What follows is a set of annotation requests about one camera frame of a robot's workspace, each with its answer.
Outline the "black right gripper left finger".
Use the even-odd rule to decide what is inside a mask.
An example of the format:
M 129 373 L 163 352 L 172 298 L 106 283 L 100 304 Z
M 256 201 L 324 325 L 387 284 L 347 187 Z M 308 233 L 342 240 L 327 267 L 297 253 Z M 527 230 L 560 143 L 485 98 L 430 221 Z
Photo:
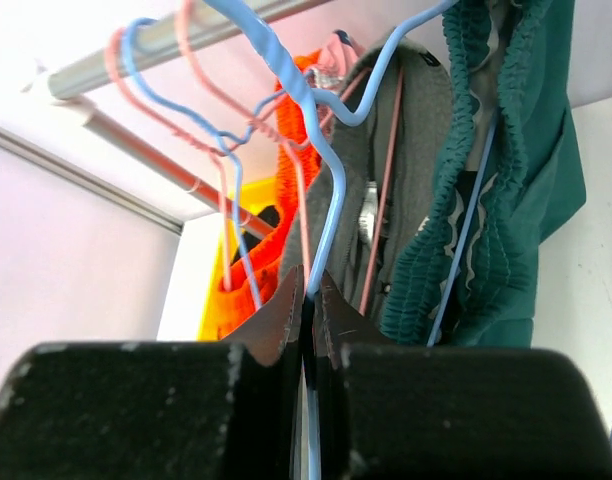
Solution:
M 0 479 L 295 479 L 304 274 L 217 342 L 50 342 L 0 388 Z

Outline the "teal shorts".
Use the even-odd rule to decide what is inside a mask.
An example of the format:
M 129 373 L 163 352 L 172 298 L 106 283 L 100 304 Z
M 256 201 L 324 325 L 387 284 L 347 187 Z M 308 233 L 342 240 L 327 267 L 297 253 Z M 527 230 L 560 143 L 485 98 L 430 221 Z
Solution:
M 586 200 L 567 95 L 574 8 L 460 1 L 444 14 L 452 119 L 382 310 L 393 341 L 530 345 L 539 246 Z

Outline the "black shorts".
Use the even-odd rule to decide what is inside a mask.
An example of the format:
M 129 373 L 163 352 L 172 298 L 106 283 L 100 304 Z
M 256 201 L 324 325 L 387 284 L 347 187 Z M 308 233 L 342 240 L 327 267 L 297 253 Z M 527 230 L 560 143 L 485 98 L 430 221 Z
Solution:
M 272 229 L 276 228 L 280 222 L 280 214 L 274 205 L 267 205 L 257 214 Z

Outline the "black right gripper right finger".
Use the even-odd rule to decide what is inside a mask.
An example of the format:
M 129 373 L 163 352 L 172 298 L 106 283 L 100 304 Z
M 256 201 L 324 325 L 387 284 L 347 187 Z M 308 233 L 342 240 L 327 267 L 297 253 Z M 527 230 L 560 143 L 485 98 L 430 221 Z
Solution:
M 559 353 L 398 345 L 329 275 L 314 336 L 326 479 L 612 479 L 590 389 Z

